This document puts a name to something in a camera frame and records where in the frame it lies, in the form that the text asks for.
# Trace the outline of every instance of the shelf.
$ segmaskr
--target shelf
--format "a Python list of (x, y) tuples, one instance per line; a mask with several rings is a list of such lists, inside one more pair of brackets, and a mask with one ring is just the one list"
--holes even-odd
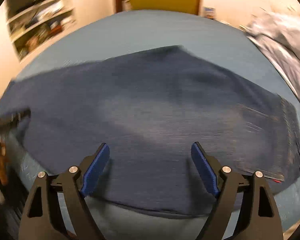
[(26, 55), (22, 60), (20, 60), (20, 64), (23, 64), (24, 66), (29, 64), (35, 57), (37, 57), (45, 49), (47, 49), (55, 42), (57, 42), (58, 40), (62, 39), (65, 36), (67, 36), (68, 34), (74, 32), (77, 29), (78, 29), (78, 26), (76, 24), (74, 24), (72, 26), (67, 27), (61, 33), (58, 33), (58, 34), (54, 35), (53, 37), (47, 39), (44, 43), (40, 44), (33, 51), (29, 52), (29, 54)]
[(16, 14), (16, 15), (13, 16), (12, 18), (8, 19), (7, 24), (12, 23), (13, 21), (15, 21), (16, 19), (18, 19), (18, 18), (21, 17), (22, 15), (24, 15), (24, 14), (26, 14), (26, 13), (28, 13), (28, 12), (31, 12), (32, 10), (37, 9), (37, 8), (39, 8), (40, 6), (45, 5), (45, 4), (48, 4), (48, 3), (53, 2), (53, 1), (56, 1), (56, 0), (44, 0), (44, 1), (41, 2), (41, 3), (38, 3), (38, 4), (36, 4), (36, 5), (31, 6), (31, 7), (27, 8), (27, 9), (23, 10), (22, 12)]
[(45, 22), (47, 22), (47, 21), (49, 21), (49, 20), (51, 20), (51, 19), (53, 19), (53, 18), (55, 18), (55, 17), (57, 17), (57, 16), (59, 16), (59, 15), (62, 15), (62, 14), (67, 13), (67, 12), (70, 12), (70, 11), (72, 11), (72, 10), (73, 10), (73, 7), (68, 8), (68, 9), (62, 9), (61, 11), (59, 11), (59, 12), (57, 12), (56, 14), (52, 15), (51, 17), (49, 17), (49, 18), (47, 18), (47, 19), (44, 19), (44, 20), (41, 20), (40, 22), (37, 22), (37, 23), (31, 25), (31, 26), (30, 26), (29, 28), (27, 28), (24, 32), (20, 33), (18, 36), (16, 36), (15, 38), (13, 38), (13, 39), (11, 40), (11, 43), (12, 43), (12, 44), (15, 43), (18, 39), (20, 39), (23, 35), (25, 35), (25, 34), (28, 33), (29, 31), (33, 30), (35, 27), (37, 27), (37, 26), (39, 26), (39, 25), (41, 25), (41, 24), (43, 24), (43, 23), (45, 23)]

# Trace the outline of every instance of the metal screw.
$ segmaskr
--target metal screw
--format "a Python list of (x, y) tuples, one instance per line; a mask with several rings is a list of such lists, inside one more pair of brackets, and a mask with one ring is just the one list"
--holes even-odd
[(257, 176), (258, 178), (262, 178), (263, 174), (262, 174), (261, 171), (256, 171), (256, 176)]
[(228, 167), (228, 166), (223, 166), (222, 167), (222, 170), (225, 172), (225, 173), (229, 173), (231, 171), (231, 168)]
[(45, 175), (46, 175), (46, 173), (45, 173), (44, 171), (40, 171), (40, 172), (38, 173), (38, 177), (39, 177), (39, 178), (43, 178)]
[(72, 166), (72, 167), (70, 167), (70, 169), (69, 169), (69, 172), (70, 173), (76, 173), (78, 171), (78, 167), (76, 167), (76, 166)]

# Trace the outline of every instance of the bed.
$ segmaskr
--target bed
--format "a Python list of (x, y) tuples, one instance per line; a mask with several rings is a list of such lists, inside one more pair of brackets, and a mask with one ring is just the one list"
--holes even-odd
[[(244, 32), (178, 12), (128, 11), (87, 25), (42, 52), (23, 69), (16, 82), (57, 68), (171, 45), (182, 45), (191, 54), (279, 94), (294, 105), (300, 125), (298, 99)], [(25, 152), (13, 133), (9, 134), (6, 143), (13, 168), (30, 189), (38, 172), (49, 168), (41, 167)], [(277, 194), (275, 200), (283, 229), (287, 230), (300, 219), (300, 178)], [(62, 196), (59, 201), (66, 227), (73, 231)], [(87, 197), (86, 202), (107, 239), (118, 239), (119, 236), (120, 239), (195, 239), (207, 219), (149, 216), (91, 197)], [(233, 212), (224, 237), (233, 233), (238, 214), (238, 211)]]

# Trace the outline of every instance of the navy blue cloth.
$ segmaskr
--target navy blue cloth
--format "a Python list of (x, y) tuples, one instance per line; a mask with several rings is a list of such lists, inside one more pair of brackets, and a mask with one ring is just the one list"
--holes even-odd
[(215, 198), (191, 161), (195, 141), (222, 165), (281, 181), (269, 181), (274, 193), (300, 176), (294, 107), (177, 46), (12, 82), (0, 113), (24, 107), (32, 115), (19, 140), (48, 171), (78, 165), (106, 142), (94, 195), (127, 207), (208, 214)]

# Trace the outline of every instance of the crumpled gray cloth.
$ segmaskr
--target crumpled gray cloth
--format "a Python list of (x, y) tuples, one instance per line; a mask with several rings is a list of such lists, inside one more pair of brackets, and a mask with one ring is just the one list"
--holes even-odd
[(300, 101), (300, 18), (266, 12), (246, 32)]

